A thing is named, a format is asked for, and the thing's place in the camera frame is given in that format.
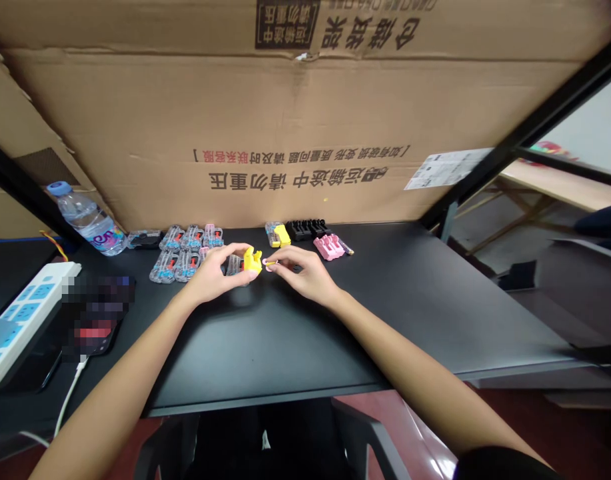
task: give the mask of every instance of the black desk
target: black desk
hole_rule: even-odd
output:
[[[334,227],[355,251],[327,263],[334,280],[463,379],[576,364],[568,344],[416,223]],[[263,229],[228,230],[225,241],[271,249]],[[311,242],[297,244],[313,249]],[[68,414],[163,310],[182,285],[147,278],[157,251],[105,258],[84,248],[82,275],[132,275],[136,299],[112,350],[88,362]],[[43,392],[0,396],[0,433],[54,424],[74,375],[62,365]],[[199,307],[181,331],[144,415],[389,388],[360,345],[328,312],[262,272]]]
[[[47,239],[0,242],[0,313],[56,254]]]

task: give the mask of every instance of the water bottle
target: water bottle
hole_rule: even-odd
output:
[[[72,191],[68,182],[54,182],[48,192],[57,198],[63,218],[106,257],[120,254],[127,246],[127,236],[94,201]]]

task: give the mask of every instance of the yellow connector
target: yellow connector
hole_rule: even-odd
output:
[[[258,250],[254,255],[252,255],[253,251],[254,247],[249,247],[243,255],[243,270],[255,270],[256,272],[261,273],[261,270],[263,270],[263,266],[261,265],[261,255],[263,252]]]
[[[279,225],[278,227],[274,228],[274,233],[276,233],[279,236],[281,247],[284,247],[285,245],[292,245],[292,240],[290,240],[290,236],[287,234],[285,225]]]

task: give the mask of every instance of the orange cable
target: orange cable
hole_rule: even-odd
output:
[[[39,230],[39,232],[42,234],[42,236],[44,236],[45,238],[47,238],[48,240],[50,240],[50,242],[52,242],[54,244],[54,246],[57,248],[57,250],[59,251],[59,253],[63,257],[64,261],[69,261],[68,258],[67,258],[67,255],[63,251],[63,248],[57,243],[56,240],[54,240],[54,238],[50,237],[50,235],[48,235],[45,230]]]

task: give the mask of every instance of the blue bottle cap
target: blue bottle cap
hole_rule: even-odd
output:
[[[70,187],[68,182],[54,182],[47,186],[47,190],[55,197],[60,197],[61,195],[70,193],[72,191],[72,187]]]

